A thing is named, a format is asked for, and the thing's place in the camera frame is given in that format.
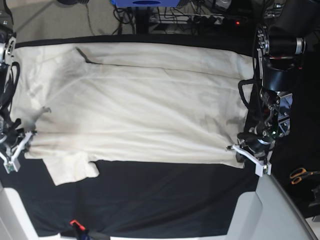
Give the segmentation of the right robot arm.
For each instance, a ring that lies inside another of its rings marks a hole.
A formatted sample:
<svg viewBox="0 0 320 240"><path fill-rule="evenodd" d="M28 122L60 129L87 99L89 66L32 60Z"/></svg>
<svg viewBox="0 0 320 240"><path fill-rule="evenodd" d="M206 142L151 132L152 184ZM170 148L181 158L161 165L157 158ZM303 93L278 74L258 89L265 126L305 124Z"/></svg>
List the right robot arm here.
<svg viewBox="0 0 320 240"><path fill-rule="evenodd" d="M17 34L13 17L5 0L0 2L0 159L6 172L18 172L19 156L30 148L35 130L19 128L21 119L10 117L19 77L20 64L14 60Z"/></svg>

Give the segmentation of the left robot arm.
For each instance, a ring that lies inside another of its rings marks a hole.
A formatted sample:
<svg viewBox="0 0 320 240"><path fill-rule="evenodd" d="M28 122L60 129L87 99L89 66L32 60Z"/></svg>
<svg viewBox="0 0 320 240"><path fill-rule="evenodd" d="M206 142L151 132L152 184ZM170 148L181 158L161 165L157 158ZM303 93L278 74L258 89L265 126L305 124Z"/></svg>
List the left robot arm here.
<svg viewBox="0 0 320 240"><path fill-rule="evenodd" d="M257 124L237 134L227 147L237 161L250 160L259 177L270 175L276 142L290 133L292 88L300 76L307 50L306 37L320 21L318 0L287 0L272 24L260 19L253 39L253 77L238 83L246 108Z"/></svg>

